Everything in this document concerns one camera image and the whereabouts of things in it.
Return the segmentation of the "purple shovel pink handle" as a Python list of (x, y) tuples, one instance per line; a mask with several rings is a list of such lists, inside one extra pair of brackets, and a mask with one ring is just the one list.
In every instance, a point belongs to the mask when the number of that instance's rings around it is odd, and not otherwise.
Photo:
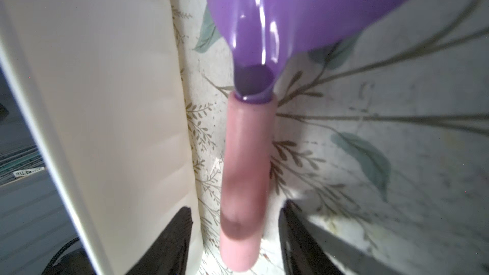
[(288, 61), (360, 32), (406, 0), (207, 0), (233, 55), (220, 199), (220, 255), (235, 272), (257, 262), (278, 101)]

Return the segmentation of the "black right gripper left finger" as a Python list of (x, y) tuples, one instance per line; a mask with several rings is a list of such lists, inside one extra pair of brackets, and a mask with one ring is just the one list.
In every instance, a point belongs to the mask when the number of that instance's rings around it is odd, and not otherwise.
[(187, 206), (171, 219), (128, 275), (184, 275), (191, 243), (192, 213)]

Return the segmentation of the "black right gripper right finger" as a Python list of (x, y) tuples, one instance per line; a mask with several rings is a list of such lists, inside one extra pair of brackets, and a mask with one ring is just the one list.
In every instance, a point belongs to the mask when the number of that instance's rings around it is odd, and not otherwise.
[(299, 220), (298, 206), (285, 201), (278, 220), (286, 275), (342, 274)]

